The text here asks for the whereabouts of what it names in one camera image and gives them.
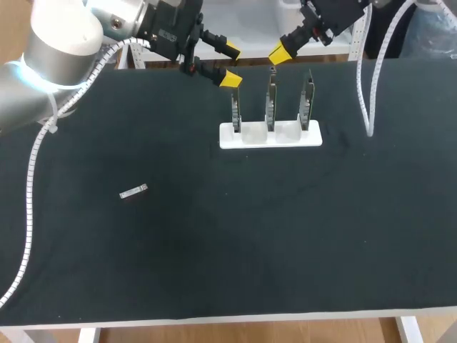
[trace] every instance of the black table surface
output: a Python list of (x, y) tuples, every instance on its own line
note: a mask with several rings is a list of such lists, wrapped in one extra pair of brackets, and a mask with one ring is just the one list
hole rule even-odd
[[(387, 61), (372, 139), (351, 63), (280, 67), (278, 118), (309, 68), (323, 146), (245, 151), (219, 148), (230, 94), (207, 80), (102, 74), (41, 147), (31, 261), (0, 326), (456, 306), (457, 63)], [(268, 67), (238, 72), (260, 121)], [(0, 293), (38, 130), (0, 140)]]

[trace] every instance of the white spiral cable wrap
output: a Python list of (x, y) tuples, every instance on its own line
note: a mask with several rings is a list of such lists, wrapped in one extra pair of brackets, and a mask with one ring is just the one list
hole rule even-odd
[(358, 102), (359, 102), (360, 108), (362, 110), (363, 122), (365, 124), (367, 133), (368, 133), (368, 129), (370, 127), (370, 123), (368, 121), (368, 112), (366, 110), (365, 99), (363, 97), (363, 90), (362, 90), (362, 61), (363, 61), (363, 52), (365, 51), (365, 43), (366, 43), (366, 39), (368, 37), (368, 31), (370, 30), (372, 14), (373, 14), (373, 5), (370, 4), (366, 10), (365, 29), (363, 30), (362, 41), (360, 42), (360, 46), (358, 49), (357, 75), (356, 75)]
[[(453, 15), (451, 10), (444, 4), (443, 0), (435, 0), (435, 2), (443, 9), (446, 17), (453, 23), (453, 26), (457, 28), (457, 18)], [(403, 6), (398, 10), (394, 16), (391, 25), (389, 26), (386, 36), (384, 37), (381, 50), (379, 51), (378, 59), (374, 68), (373, 78), (371, 80), (371, 91), (370, 91), (370, 118), (368, 136), (372, 137), (374, 134), (374, 120), (376, 115), (376, 95), (378, 91), (379, 75), (381, 74), (381, 68), (383, 65), (384, 57), (386, 56), (387, 48), (391, 42), (393, 33), (398, 23), (400, 22), (406, 11), (414, 4), (414, 0), (406, 0)]]
[[(89, 90), (92, 84), (95, 82), (97, 76), (100, 74), (101, 70), (105, 67), (106, 62), (120, 49), (122, 49), (126, 45), (130, 44), (140, 44), (142, 47), (150, 48), (149, 42), (144, 41), (143, 39), (136, 39), (130, 38), (124, 41), (120, 41), (117, 44), (114, 44), (104, 55), (103, 59), (96, 65), (94, 70), (92, 71), (91, 76), (88, 78), (87, 82), (82, 85), (79, 91), (65, 104), (63, 105), (57, 117), (61, 117), (65, 112), (67, 112), (82, 96)], [(54, 103), (50, 98), (51, 105), (56, 110), (55, 100)], [(26, 245), (24, 250), (24, 255), (22, 257), (21, 266), (19, 267), (19, 271), (17, 272), (16, 278), (13, 281), (13, 284), (9, 287), (8, 291), (6, 291), (5, 295), (0, 299), (0, 309), (5, 305), (5, 303), (9, 300), (9, 298), (13, 295), (16, 291), (17, 287), (21, 283), (22, 277), (27, 268), (27, 264), (29, 263), (30, 258), (30, 250), (31, 250), (31, 242), (32, 242), (32, 234), (34, 229), (34, 211), (33, 211), (33, 193), (34, 193), (34, 173), (35, 173), (35, 165), (36, 165), (36, 158), (38, 156), (38, 151), (40, 149), (41, 143), (46, 136), (49, 128), (55, 125), (56, 116), (52, 116), (41, 128), (38, 136), (35, 139), (34, 146), (30, 153), (30, 160), (29, 160), (29, 168), (27, 171), (27, 187), (26, 187)]]

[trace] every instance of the white holder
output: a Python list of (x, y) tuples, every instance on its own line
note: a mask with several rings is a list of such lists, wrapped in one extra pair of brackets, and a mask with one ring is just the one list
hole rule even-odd
[(316, 120), (309, 122), (308, 131), (302, 131), (298, 115), (297, 120), (276, 121), (274, 132), (268, 132), (264, 121), (244, 122), (241, 133), (235, 133), (232, 123), (223, 123), (219, 127), (219, 145), (222, 149), (321, 146), (322, 135)]

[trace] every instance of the table edge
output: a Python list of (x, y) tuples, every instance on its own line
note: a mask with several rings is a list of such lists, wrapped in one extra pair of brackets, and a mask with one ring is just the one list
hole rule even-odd
[(247, 322), (292, 322), (307, 320), (332, 320), (332, 319), (362, 319), (380, 317), (409, 317), (421, 315), (440, 315), (449, 312), (457, 312), (457, 307), (433, 307), (426, 309), (382, 309), (364, 310), (354, 312), (314, 312), (303, 314), (255, 314), (244, 316), (228, 317), (202, 317), (189, 319), (156, 319), (137, 320), (128, 322), (98, 322), (98, 323), (76, 323), (76, 324), (37, 324), (26, 326), (8, 326), (0, 329), (22, 329), (22, 330), (47, 330), (47, 329), (84, 329), (92, 327), (114, 328), (114, 327), (153, 327), (169, 325), (190, 325), (190, 324), (226, 324), (226, 323), (247, 323)]

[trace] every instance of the plastic bag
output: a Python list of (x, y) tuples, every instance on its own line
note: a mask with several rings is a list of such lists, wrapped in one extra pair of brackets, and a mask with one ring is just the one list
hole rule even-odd
[(457, 59), (457, 30), (443, 12), (417, 8), (400, 57)]

